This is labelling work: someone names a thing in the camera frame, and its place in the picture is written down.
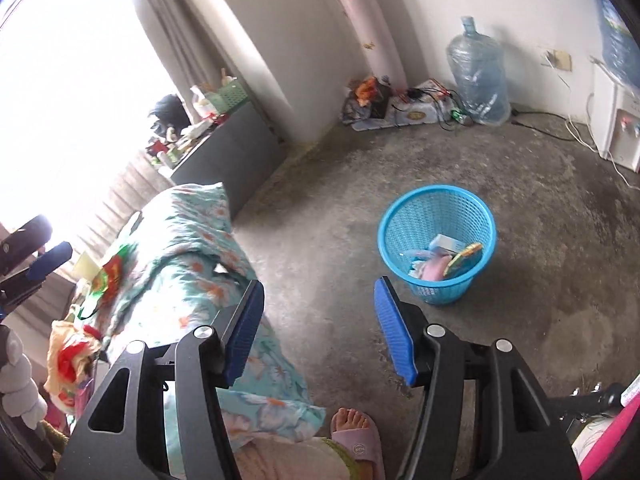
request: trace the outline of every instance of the sandal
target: sandal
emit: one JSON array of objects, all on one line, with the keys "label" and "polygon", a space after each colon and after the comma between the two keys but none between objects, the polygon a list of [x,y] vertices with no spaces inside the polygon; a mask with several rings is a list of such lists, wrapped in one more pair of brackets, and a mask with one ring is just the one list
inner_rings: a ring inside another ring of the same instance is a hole
[{"label": "sandal", "polygon": [[366,413],[360,414],[369,421],[368,428],[336,431],[336,417],[331,420],[331,440],[347,450],[356,461],[368,460],[373,464],[373,479],[385,480],[385,466],[382,462],[382,444],[380,434],[372,418]]}]

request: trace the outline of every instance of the toe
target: toe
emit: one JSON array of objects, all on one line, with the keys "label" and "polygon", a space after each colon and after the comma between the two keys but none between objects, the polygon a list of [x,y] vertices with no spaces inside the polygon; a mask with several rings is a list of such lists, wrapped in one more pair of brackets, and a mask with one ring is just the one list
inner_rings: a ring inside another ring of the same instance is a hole
[{"label": "toe", "polygon": [[335,416],[335,429],[340,430],[347,423],[347,410],[340,408]]}]

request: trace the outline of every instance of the silver screw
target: silver screw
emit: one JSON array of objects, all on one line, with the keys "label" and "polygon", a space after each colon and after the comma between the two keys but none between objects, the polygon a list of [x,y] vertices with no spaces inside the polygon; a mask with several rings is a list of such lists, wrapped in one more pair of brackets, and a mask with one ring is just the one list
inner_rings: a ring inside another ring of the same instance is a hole
[{"label": "silver screw", "polygon": [[132,341],[127,345],[127,352],[130,354],[139,354],[145,349],[145,344],[142,341]]},{"label": "silver screw", "polygon": [[498,339],[498,341],[495,342],[495,347],[500,352],[511,352],[511,350],[513,350],[513,345],[506,339]]},{"label": "silver screw", "polygon": [[427,334],[431,337],[442,337],[446,334],[446,330],[440,325],[429,325],[427,327]]},{"label": "silver screw", "polygon": [[213,329],[210,326],[199,326],[193,331],[193,335],[198,339],[206,339],[213,334]]}]

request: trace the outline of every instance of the rolled mat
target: rolled mat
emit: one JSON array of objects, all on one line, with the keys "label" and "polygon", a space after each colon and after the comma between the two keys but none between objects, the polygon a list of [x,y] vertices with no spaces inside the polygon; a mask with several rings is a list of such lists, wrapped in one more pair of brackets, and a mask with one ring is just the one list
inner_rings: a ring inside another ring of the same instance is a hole
[{"label": "rolled mat", "polygon": [[373,75],[394,93],[407,89],[396,44],[377,0],[338,0],[360,42]]}]

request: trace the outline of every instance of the teal floral fabric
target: teal floral fabric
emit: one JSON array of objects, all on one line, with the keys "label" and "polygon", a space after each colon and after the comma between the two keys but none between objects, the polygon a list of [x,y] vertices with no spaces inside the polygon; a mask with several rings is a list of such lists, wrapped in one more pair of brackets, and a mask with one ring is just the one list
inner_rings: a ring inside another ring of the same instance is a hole
[{"label": "teal floral fabric", "polygon": [[[110,362],[133,340],[149,347],[170,344],[210,324],[221,308],[238,304],[250,280],[256,279],[231,235],[222,184],[185,184],[163,191],[143,209],[139,227],[122,234],[117,244],[123,242],[129,254],[117,297],[92,321],[104,335]],[[165,394],[165,431],[171,471],[180,477],[184,468],[172,386]],[[266,317],[244,373],[231,389],[218,390],[218,398],[233,450],[254,438],[306,440],[325,416],[282,354]]]}]

